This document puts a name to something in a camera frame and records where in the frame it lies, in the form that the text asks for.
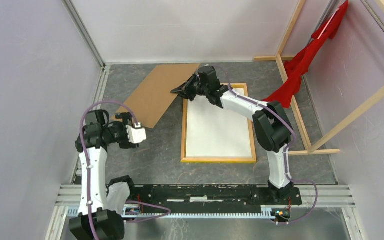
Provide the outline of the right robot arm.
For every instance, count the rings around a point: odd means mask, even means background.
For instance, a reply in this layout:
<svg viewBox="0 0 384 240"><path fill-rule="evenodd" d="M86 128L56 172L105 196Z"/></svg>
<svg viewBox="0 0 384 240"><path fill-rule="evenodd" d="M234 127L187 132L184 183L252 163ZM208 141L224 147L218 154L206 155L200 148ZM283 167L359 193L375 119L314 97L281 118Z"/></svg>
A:
<svg viewBox="0 0 384 240"><path fill-rule="evenodd" d="M222 84L212 65L200 67L186 82L172 89L171 94L191 102L197 96L204 96L210 104L252 121L257 141L268 157L269 199L282 204L289 198L294 188L289 149L296 134L280 102L256 100L234 90L231 83Z"/></svg>

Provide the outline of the aluminium rail frame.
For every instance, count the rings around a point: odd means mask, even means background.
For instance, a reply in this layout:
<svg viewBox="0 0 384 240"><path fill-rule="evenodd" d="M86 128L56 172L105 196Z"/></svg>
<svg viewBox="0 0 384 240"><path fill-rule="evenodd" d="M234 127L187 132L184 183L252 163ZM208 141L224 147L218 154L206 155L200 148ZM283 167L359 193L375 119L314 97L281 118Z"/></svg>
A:
<svg viewBox="0 0 384 240"><path fill-rule="evenodd" d="M84 113L81 121L84 119L86 113L98 110L95 105L89 107ZM275 206L261 206L260 213L176 213L172 214L171 210L157 206L162 209L164 213L142 213L144 207L148 205L144 202L136 200L127 200L122 209L122 217L124 219L124 227L126 224L136 224L144 221L155 219L262 219L268 220L276 226L289 226L296 222L304 220L304 217L294 219L292 217L293 208L308 208L313 212L316 208L339 208L341 209L348 234L352 240L362 240L364 238L362 228L360 226L355 201L351 194L351 190L345 185L317 185L311 180L293 179L292 182L295 188L299 188L300 196L302 199L301 205L282 206L280 208ZM48 240L59 240L62 236L64 222L74 219L78 215L78 210L81 201L81 183L62 185L60 187L55 209L49 228L47 230L46 238Z"/></svg>

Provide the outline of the red cloth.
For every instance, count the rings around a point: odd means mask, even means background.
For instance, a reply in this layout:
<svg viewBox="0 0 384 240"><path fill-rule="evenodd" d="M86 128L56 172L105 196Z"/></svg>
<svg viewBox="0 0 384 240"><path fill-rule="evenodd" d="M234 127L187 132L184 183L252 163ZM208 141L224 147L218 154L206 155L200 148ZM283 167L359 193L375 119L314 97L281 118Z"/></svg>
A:
<svg viewBox="0 0 384 240"><path fill-rule="evenodd" d="M297 94L302 85L302 76L309 71L319 50L328 39L333 39L347 13L349 1L340 5L329 20L325 21L312 35L312 41L303 48L292 60L284 62L287 81L264 102L279 102L284 108L291 106L292 97Z"/></svg>

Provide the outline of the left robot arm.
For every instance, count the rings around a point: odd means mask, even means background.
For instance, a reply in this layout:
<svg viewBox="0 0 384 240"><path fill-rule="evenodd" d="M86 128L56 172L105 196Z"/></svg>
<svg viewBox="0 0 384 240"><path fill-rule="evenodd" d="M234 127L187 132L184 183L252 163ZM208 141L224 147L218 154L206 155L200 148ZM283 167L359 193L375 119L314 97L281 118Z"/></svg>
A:
<svg viewBox="0 0 384 240"><path fill-rule="evenodd" d="M146 131L130 112L109 120L106 110L84 115L75 148L81 163L81 199L77 217L69 220L69 231L77 240L122 240L125 237L122 210L133 203L137 190L130 176L106 183L108 148L136 149L146 139Z"/></svg>

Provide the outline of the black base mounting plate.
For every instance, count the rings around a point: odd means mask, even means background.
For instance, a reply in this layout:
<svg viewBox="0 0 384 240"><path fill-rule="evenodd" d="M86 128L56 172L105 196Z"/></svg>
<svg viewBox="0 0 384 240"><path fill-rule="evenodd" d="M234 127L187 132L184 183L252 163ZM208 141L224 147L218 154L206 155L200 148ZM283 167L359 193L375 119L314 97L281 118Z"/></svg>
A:
<svg viewBox="0 0 384 240"><path fill-rule="evenodd" d="M267 185L136 185L129 201L148 204L143 214L257 214L262 206L299 206L303 203L299 188L275 190Z"/></svg>

